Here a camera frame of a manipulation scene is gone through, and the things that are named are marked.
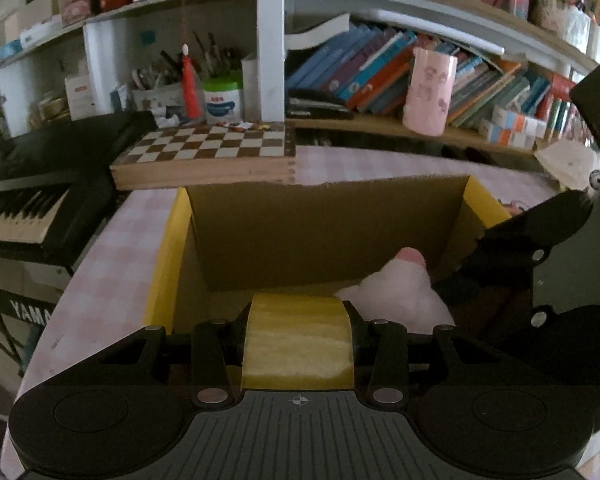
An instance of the yellow foam pad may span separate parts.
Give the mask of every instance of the yellow foam pad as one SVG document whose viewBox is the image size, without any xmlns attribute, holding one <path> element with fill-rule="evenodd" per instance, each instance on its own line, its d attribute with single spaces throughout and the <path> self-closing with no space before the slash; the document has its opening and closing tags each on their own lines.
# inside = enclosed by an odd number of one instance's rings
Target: yellow foam pad
<svg viewBox="0 0 600 480">
<path fill-rule="evenodd" d="M 351 325 L 338 298 L 253 297 L 244 341 L 243 388 L 297 391 L 353 386 Z"/>
</svg>

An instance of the red tassel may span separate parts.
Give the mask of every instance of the red tassel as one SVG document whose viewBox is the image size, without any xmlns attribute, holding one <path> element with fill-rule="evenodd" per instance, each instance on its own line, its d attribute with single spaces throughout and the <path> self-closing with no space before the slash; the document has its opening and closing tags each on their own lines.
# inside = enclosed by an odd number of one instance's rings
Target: red tassel
<svg viewBox="0 0 600 480">
<path fill-rule="evenodd" d="M 189 47 L 184 44 L 182 47 L 182 94 L 184 96 L 184 109 L 189 119 L 200 117 L 200 105 L 196 98 L 196 77 L 193 72 L 193 65 L 189 57 Z"/>
</svg>

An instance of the wooden shelf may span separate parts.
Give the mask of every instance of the wooden shelf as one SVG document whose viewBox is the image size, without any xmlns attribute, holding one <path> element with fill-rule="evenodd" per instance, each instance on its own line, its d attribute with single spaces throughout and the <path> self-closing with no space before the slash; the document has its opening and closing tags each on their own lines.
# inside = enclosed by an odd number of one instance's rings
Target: wooden shelf
<svg viewBox="0 0 600 480">
<path fill-rule="evenodd" d="M 402 123 L 394 118 L 377 117 L 372 115 L 356 115 L 351 121 L 336 119 L 287 119 L 287 123 L 296 128 L 309 130 L 334 130 L 341 132 L 357 132 L 392 137 L 407 137 L 424 142 L 438 142 L 457 148 L 474 148 L 488 153 L 507 153 L 509 155 L 526 156 L 532 158 L 534 152 L 521 148 L 512 148 L 500 144 L 487 142 L 477 132 L 461 130 L 448 126 L 441 137 L 421 136 L 405 128 Z"/>
<path fill-rule="evenodd" d="M 508 54 L 525 54 L 530 61 L 549 70 L 568 64 L 587 75 L 598 66 L 556 35 L 477 0 L 346 0 L 342 8 L 336 3 L 336 0 L 305 2 L 305 6 L 313 5 L 308 12 L 322 6 L 332 14 L 349 9 L 355 15 L 356 11 L 373 8 L 403 12 L 499 44 Z M 303 5 L 296 5 L 294 12 L 303 12 Z"/>
</svg>

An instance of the crosshair marking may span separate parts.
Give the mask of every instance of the crosshair marking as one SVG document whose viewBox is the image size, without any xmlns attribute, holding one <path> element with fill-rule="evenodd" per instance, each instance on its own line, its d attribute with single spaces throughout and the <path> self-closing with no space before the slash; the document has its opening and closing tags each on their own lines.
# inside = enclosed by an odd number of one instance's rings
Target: crosshair marking
<svg viewBox="0 0 600 480">
<path fill-rule="evenodd" d="M 305 396 L 298 395 L 297 397 L 291 399 L 291 402 L 294 403 L 296 406 L 304 406 L 306 403 L 309 402 L 309 399 L 307 399 Z"/>
</svg>

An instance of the pencil holder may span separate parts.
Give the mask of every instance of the pencil holder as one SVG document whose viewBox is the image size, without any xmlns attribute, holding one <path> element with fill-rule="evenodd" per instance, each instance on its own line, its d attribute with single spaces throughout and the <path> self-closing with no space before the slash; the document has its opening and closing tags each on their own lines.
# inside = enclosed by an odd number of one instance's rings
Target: pencil holder
<svg viewBox="0 0 600 480">
<path fill-rule="evenodd" d="M 458 60 L 419 47 L 413 52 L 415 62 L 402 123 L 418 134 L 437 137 L 445 131 Z"/>
</svg>

